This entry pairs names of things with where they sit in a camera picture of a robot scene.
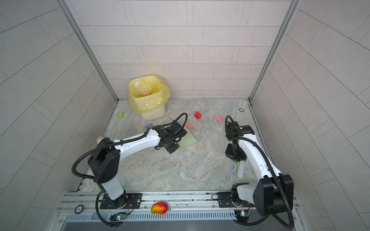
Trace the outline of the green dustpan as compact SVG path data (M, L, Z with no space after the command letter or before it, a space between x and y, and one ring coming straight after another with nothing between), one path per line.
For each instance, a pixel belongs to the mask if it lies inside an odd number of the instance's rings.
M189 131L187 127L185 127L185 131L187 132L184 137L178 142L181 148L187 148L197 142L193 134Z

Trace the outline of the beige bin yellow bag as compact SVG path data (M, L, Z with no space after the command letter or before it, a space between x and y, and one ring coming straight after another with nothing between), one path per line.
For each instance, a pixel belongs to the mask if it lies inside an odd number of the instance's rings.
M144 92L148 92L149 95L143 96ZM128 83L127 98L135 113L140 114L145 121L151 121L165 115L170 90L162 78L148 75Z

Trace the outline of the green hand brush white bristles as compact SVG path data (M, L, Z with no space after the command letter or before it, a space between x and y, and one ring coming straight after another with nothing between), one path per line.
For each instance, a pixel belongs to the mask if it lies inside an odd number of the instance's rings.
M239 178L243 178L243 173L244 173L244 161L241 161L241 162L236 162L236 170L235 170L235 174L239 177Z

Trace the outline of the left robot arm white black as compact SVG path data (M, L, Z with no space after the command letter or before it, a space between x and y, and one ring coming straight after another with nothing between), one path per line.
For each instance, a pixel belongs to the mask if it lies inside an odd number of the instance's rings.
M128 203L126 191L120 185L117 178L119 162L124 158L142 151L146 148L156 150L164 147L169 154L179 148L179 142L186 135L185 125L188 114L182 113L168 124L147 128L146 131L137 136L112 141L103 138L98 142L96 148L79 157L72 165L71 172L80 178L95 181L101 191L109 197L109 202L114 208L122 208ZM88 165L93 175L82 174L77 171L78 164L88 158Z

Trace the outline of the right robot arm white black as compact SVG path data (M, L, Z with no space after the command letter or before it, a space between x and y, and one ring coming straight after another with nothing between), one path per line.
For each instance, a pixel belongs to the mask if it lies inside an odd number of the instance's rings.
M249 222L241 212L235 223L246 227L255 226L272 216L285 228L294 229L294 181L291 176L282 174L270 161L251 126L240 126L231 116L226 116L225 136L229 142L226 157L235 162L249 160L258 179L255 187L247 183L234 184L230 197L237 207L244 204L248 204L249 208L255 207L261 218Z

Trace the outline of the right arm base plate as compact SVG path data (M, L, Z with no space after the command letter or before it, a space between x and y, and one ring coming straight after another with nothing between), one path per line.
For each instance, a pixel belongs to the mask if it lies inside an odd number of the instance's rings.
M254 204L241 200L237 191L217 192L217 201L220 208L246 208L254 207Z

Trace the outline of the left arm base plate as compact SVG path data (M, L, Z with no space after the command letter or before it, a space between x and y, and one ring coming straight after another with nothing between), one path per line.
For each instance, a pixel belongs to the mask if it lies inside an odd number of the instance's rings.
M118 199L112 200L107 193L104 194L100 209L138 209L142 200L141 193L124 193Z

